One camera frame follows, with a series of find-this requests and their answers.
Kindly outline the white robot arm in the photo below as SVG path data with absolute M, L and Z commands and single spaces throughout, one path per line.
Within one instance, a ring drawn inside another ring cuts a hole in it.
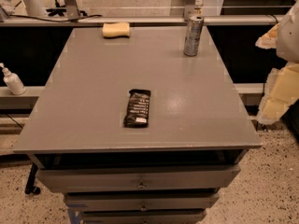
M 256 120 L 270 125 L 280 120 L 299 99 L 299 1 L 281 22 L 258 38 L 255 46 L 275 49 L 277 56 L 287 62 L 283 68 L 271 70 L 259 104 Z

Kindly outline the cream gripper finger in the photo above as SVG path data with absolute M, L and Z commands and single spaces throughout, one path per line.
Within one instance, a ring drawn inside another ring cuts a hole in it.
M 261 49 L 275 49 L 277 47 L 278 27 L 279 24 L 277 23 L 267 33 L 260 36 L 255 46 Z
M 287 63 L 281 69 L 273 68 L 265 83 L 257 121 L 263 125 L 279 121 L 298 99 L 299 63 Z

